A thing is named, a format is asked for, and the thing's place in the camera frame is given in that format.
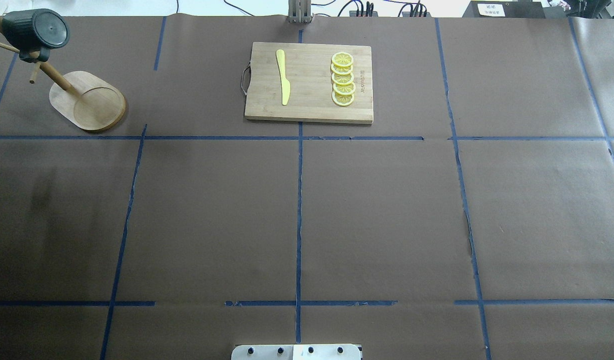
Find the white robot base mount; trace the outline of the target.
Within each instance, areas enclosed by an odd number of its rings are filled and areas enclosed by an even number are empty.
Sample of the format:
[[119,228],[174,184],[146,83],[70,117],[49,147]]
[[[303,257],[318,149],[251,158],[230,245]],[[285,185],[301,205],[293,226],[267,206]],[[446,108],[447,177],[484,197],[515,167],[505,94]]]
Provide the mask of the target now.
[[232,360],[361,360],[362,347],[351,343],[243,344]]

